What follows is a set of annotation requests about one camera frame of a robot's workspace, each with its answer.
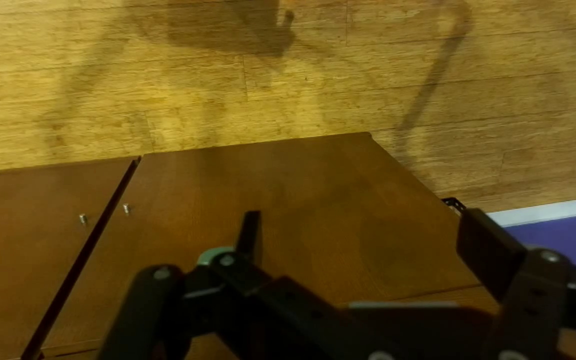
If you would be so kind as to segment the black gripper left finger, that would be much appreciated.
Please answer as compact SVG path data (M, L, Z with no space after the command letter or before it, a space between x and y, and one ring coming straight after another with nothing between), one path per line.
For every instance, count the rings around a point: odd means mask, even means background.
M198 270L218 278L255 281L263 277L256 252L263 234L263 213L249 211L232 246L208 249L198 258Z

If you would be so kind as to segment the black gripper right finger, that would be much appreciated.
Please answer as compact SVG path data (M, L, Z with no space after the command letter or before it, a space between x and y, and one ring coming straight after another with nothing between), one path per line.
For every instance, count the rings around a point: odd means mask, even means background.
M504 298L527 256L527 249L479 209L460 215L456 252L494 300Z

